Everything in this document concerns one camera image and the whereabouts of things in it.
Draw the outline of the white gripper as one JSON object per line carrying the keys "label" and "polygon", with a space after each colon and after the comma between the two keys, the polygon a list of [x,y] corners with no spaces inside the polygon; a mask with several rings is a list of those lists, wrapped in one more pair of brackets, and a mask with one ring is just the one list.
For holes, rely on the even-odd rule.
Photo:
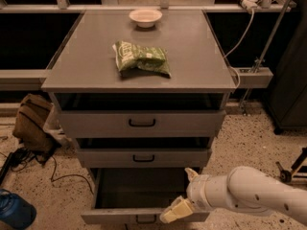
{"label": "white gripper", "polygon": [[189,217],[194,213],[194,209],[196,212],[213,210],[205,192],[205,185],[209,176],[198,174],[191,168],[185,168],[184,170],[190,181],[186,189],[187,198],[179,196],[161,213],[159,219],[163,223],[171,223],[175,220]]}

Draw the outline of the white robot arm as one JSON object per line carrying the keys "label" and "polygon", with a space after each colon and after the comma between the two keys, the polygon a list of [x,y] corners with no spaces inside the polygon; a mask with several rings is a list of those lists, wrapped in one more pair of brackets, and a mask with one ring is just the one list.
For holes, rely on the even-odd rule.
{"label": "white robot arm", "polygon": [[160,215],[170,223],[218,208],[266,216],[273,211],[307,224],[307,192],[284,184],[252,167],[240,166],[227,175],[198,174],[185,169],[186,198],[177,197]]}

